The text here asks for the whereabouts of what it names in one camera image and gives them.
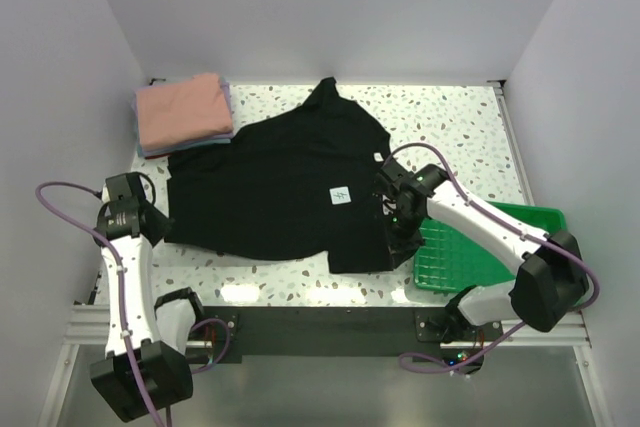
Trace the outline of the black t shirt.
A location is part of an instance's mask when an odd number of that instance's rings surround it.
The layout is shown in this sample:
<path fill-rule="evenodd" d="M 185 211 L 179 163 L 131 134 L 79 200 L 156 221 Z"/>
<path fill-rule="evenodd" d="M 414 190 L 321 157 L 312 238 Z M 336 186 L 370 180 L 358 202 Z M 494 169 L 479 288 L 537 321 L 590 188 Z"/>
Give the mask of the black t shirt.
<path fill-rule="evenodd" d="M 297 108 L 231 143 L 168 160 L 168 243 L 255 260 L 325 252 L 333 274 L 393 268 L 374 192 L 390 135 L 323 79 Z"/>

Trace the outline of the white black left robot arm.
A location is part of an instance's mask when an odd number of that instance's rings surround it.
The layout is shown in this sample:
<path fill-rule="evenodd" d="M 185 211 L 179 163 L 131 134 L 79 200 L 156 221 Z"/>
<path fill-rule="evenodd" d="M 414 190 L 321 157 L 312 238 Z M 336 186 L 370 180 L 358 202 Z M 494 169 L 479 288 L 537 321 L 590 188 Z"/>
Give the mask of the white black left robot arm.
<path fill-rule="evenodd" d="M 154 297 L 154 247 L 171 221 L 155 205 L 147 176 L 110 177 L 102 191 L 96 239 L 109 283 L 109 330 L 104 359 L 91 382 L 116 416 L 131 422 L 190 398 L 193 380 L 187 339 L 200 337 L 207 315 L 199 296 L 182 288 Z"/>

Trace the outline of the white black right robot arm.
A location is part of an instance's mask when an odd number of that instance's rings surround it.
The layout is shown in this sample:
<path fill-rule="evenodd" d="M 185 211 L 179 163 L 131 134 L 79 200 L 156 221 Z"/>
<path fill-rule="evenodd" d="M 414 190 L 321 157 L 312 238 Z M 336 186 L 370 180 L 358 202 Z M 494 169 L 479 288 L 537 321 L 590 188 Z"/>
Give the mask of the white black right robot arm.
<path fill-rule="evenodd" d="M 375 191 L 392 204 L 385 227 L 394 261 L 404 262 L 425 246 L 420 228 L 430 220 L 464 235 L 515 276 L 493 286 L 470 285 L 451 299 L 433 321 L 444 342 L 469 339 L 481 326 L 502 320 L 519 320 L 547 333 L 595 289 L 572 234 L 518 221 L 466 192 L 437 165 L 409 172 L 388 159 L 376 176 Z"/>

